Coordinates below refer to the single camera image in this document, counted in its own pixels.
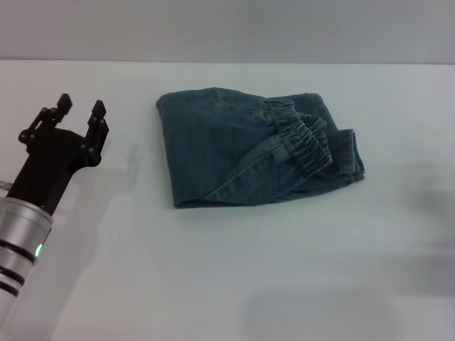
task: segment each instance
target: jeans seam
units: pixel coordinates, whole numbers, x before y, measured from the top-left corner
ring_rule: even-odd
[[[245,109],[245,108],[241,108],[241,107],[236,107],[235,105],[232,105],[230,103],[227,103],[222,97],[221,97],[221,94],[220,92],[218,91],[218,89],[216,87],[213,87],[212,90],[215,91],[215,94],[213,94],[212,92],[212,97],[215,98],[215,101],[218,103],[218,104],[221,104],[222,106],[224,107],[227,107],[229,109],[235,109],[235,110],[238,110],[240,112],[244,112],[246,114],[249,114],[251,116],[255,116],[254,114],[252,114],[252,112],[254,110],[248,110],[248,109]]]
[[[276,146],[275,148],[273,148],[271,151],[268,151],[267,153],[265,153],[263,156],[261,156],[260,158],[258,158],[257,160],[253,161],[251,164],[249,164],[247,167],[243,168],[241,171],[239,171],[239,173],[235,174],[233,177],[231,177],[229,180],[227,180],[226,182],[224,182],[222,185],[218,186],[218,188],[212,192],[210,192],[209,194],[207,195],[204,195],[204,198],[208,198],[208,197],[211,197],[212,195],[216,195],[218,192],[220,192],[226,185],[230,184],[232,181],[234,181],[236,178],[238,178],[239,176],[241,176],[244,172],[248,171],[251,167],[253,167],[256,163],[262,161],[264,158],[268,157],[268,155],[270,155],[271,153],[275,152],[277,149],[281,148],[282,145],[279,144],[278,146]]]

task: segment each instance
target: robotic arm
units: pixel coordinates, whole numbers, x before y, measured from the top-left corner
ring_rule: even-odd
[[[55,126],[72,102],[63,94],[57,107],[42,108],[30,128],[19,135],[27,145],[27,161],[9,188],[0,212],[0,329],[28,273],[40,254],[52,225],[52,215],[73,174],[96,167],[109,128],[102,101],[97,101],[85,137]]]

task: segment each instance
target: folded jeans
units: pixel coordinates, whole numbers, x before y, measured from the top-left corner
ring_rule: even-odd
[[[210,88],[156,106],[175,207],[263,205],[363,179],[353,130],[338,130],[318,94],[264,98]]]

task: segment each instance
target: black ring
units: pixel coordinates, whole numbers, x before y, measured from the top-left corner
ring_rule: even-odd
[[[12,244],[10,242],[7,242],[5,240],[0,240],[0,247],[4,247],[5,249],[10,249],[11,251],[14,251],[17,254],[20,254],[21,256],[27,258],[29,261],[31,261],[32,264],[35,263],[35,256],[32,255],[27,250],[22,249],[21,247],[18,247],[17,245],[14,245],[14,244]]]
[[[26,282],[26,279],[24,277],[22,277],[21,275],[19,275],[18,273],[14,272],[10,269],[4,268],[1,265],[0,265],[0,274],[3,274],[5,276],[15,280],[16,282],[20,283],[21,286],[23,286],[23,284]]]
[[[0,282],[0,289],[8,291],[14,297],[17,297],[19,295],[19,290],[17,290],[16,288],[13,288],[9,284],[3,283],[3,282]]]

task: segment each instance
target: denim pants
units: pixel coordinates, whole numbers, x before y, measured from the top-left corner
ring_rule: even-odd
[[[263,205],[363,179],[353,130],[338,130],[317,94],[264,98],[210,88],[165,94],[175,207]]]

